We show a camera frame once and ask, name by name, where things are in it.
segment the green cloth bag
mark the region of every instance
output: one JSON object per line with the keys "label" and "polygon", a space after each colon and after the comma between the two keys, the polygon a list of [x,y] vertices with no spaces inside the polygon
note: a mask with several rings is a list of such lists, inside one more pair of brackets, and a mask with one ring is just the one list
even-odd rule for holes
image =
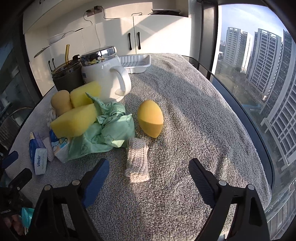
{"label": "green cloth bag", "polygon": [[86,95],[94,103],[98,112],[97,120],[81,136],[70,143],[68,160],[90,153],[106,152],[113,147],[127,147],[126,141],[135,137],[132,114],[126,115],[124,105],[111,102],[105,105],[100,99]]}

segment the sky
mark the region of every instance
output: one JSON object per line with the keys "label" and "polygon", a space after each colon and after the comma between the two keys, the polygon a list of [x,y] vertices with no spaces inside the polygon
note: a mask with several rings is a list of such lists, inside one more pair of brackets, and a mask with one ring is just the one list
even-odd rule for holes
{"label": "sky", "polygon": [[240,28],[254,36],[259,28],[280,36],[287,30],[280,19],[268,7],[250,4],[222,5],[221,40],[226,41],[228,27]]}

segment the silver bolt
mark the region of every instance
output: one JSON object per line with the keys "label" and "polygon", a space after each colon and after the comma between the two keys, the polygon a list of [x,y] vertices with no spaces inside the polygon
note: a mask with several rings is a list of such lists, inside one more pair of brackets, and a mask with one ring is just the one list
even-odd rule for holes
{"label": "silver bolt", "polygon": [[249,185],[248,185],[248,188],[249,188],[250,190],[254,190],[254,189],[255,189],[255,187],[254,187],[252,184],[249,184]]}
{"label": "silver bolt", "polygon": [[79,183],[80,183],[79,180],[74,180],[74,181],[72,181],[72,185],[73,185],[73,186],[77,186],[77,185],[79,185]]}
{"label": "silver bolt", "polygon": [[225,182],[224,180],[220,180],[218,182],[221,186],[226,186],[227,182]]}
{"label": "silver bolt", "polygon": [[44,190],[45,191],[48,191],[48,190],[50,190],[51,189],[51,186],[50,185],[46,185],[45,187],[44,187]]}

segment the white mug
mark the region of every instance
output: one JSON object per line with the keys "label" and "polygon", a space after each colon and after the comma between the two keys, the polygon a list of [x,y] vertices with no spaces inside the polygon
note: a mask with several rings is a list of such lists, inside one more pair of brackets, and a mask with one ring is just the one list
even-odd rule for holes
{"label": "white mug", "polygon": [[122,67],[115,47],[106,47],[81,56],[81,73],[85,83],[97,81],[99,98],[108,103],[120,101],[131,90],[131,79]]}

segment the blue gripper pad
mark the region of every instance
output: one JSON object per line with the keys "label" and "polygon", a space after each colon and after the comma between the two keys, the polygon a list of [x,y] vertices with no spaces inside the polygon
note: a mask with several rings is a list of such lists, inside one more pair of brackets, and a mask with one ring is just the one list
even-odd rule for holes
{"label": "blue gripper pad", "polygon": [[109,161],[103,158],[101,160],[103,161],[103,164],[98,168],[97,172],[93,175],[84,190],[84,196],[81,202],[85,208],[94,204],[94,201],[96,200],[96,197],[98,196],[104,181],[109,174]]}
{"label": "blue gripper pad", "polygon": [[214,190],[211,188],[206,177],[203,175],[202,171],[199,169],[194,160],[189,161],[188,169],[205,204],[210,205],[211,208],[214,208],[216,205]]}
{"label": "blue gripper pad", "polygon": [[14,163],[18,159],[18,152],[13,151],[11,152],[7,157],[5,157],[2,161],[2,167],[3,169],[8,168],[12,163]]}

